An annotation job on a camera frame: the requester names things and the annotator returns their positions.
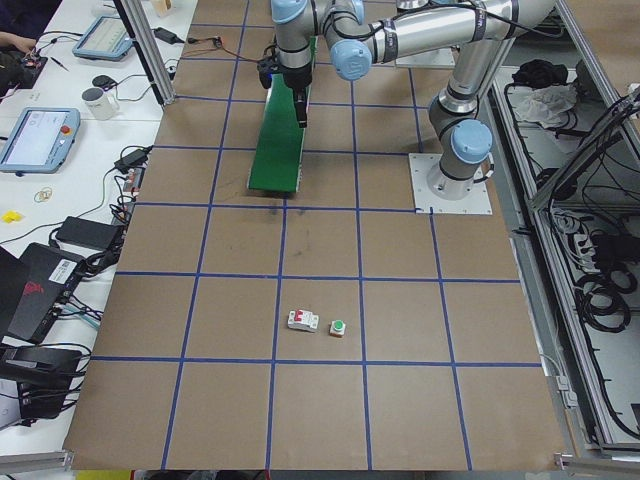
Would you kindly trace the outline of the person forearm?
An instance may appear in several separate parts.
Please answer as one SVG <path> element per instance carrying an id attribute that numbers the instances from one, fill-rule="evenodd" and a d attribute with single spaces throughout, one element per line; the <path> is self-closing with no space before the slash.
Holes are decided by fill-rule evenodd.
<path id="1" fill-rule="evenodd" d="M 22 37 L 10 32 L 0 32 L 0 47 L 28 54 L 36 46 L 37 41 L 32 38 Z"/>

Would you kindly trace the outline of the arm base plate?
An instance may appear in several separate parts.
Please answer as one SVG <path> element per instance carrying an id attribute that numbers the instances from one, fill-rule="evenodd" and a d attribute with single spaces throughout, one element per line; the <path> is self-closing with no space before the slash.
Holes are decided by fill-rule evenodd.
<path id="1" fill-rule="evenodd" d="M 492 215 L 487 178 L 478 168 L 473 179 L 452 180 L 440 168 L 441 154 L 408 156 L 414 210 L 418 214 Z"/>

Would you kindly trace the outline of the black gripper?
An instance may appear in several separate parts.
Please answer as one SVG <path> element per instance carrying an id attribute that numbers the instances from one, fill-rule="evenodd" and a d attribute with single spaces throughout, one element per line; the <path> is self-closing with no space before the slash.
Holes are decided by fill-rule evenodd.
<path id="1" fill-rule="evenodd" d="M 303 66 L 288 67 L 277 59 L 277 48 L 268 45 L 263 51 L 263 57 L 257 61 L 257 71 L 261 86 L 269 90 L 272 77 L 281 74 L 285 85 L 292 91 L 294 109 L 298 126 L 306 128 L 308 125 L 308 94 L 307 89 L 312 82 L 312 57 Z"/>

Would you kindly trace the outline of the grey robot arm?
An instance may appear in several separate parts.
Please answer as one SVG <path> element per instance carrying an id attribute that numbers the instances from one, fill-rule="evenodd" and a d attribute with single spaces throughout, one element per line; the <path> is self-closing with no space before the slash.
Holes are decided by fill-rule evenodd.
<path id="1" fill-rule="evenodd" d="M 264 87 L 270 87 L 272 75 L 282 75 L 292 92 L 296 121 L 304 128 L 312 38 L 324 38 L 336 73 L 347 81 L 364 77 L 374 64 L 459 47 L 446 87 L 430 105 L 442 155 L 427 183 L 436 196 L 460 200 L 492 147 L 489 128 L 475 116 L 481 90 L 495 76 L 498 53 L 509 40 L 539 25 L 553 7 L 551 1 L 428 2 L 367 23 L 360 1 L 274 1 L 274 51 L 258 61 L 257 69 Z"/>

